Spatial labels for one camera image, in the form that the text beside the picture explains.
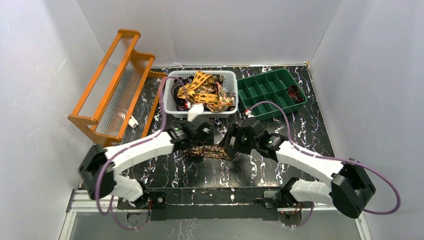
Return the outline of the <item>black brown floral tie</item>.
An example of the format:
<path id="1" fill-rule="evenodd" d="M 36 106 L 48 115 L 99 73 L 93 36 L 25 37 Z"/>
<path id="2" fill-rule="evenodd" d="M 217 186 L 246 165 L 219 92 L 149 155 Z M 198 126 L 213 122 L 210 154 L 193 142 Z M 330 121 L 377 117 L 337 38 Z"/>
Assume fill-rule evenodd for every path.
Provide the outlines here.
<path id="1" fill-rule="evenodd" d="M 193 146 L 189 149 L 183 151 L 185 155 L 200 157 L 200 158 L 211 158 L 219 160 L 228 160 L 231 161 L 234 159 L 233 154 L 226 152 L 226 149 L 223 146 L 219 145 L 199 145 Z"/>

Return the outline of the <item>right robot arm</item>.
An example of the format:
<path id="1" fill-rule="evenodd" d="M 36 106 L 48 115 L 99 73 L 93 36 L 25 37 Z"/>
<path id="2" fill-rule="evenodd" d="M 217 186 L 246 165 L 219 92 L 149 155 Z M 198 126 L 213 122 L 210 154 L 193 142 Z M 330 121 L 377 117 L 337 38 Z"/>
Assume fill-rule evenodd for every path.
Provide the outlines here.
<path id="1" fill-rule="evenodd" d="M 240 125 L 230 124 L 218 145 L 224 148 L 231 160 L 237 154 L 249 155 L 256 150 L 265 158 L 290 165 L 318 179 L 290 178 L 278 193 L 265 198 L 276 205 L 289 207 L 302 202 L 321 203 L 356 219 L 376 193 L 368 174 L 356 161 L 342 163 L 322 159 L 321 155 L 293 146 L 288 137 L 268 132 L 255 117 L 245 119 Z"/>

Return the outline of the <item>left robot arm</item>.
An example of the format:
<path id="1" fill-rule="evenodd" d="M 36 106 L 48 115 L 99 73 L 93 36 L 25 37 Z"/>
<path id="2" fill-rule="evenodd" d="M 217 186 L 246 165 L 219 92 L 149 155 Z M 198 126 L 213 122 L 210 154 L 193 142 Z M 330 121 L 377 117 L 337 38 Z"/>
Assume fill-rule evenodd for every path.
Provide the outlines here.
<path id="1" fill-rule="evenodd" d="M 121 172 L 155 157 L 204 145 L 213 135 L 214 122 L 204 115 L 178 120 L 162 132 L 126 144 L 91 146 L 78 171 L 92 200 L 113 195 L 137 203 L 147 198 L 147 188 Z"/>

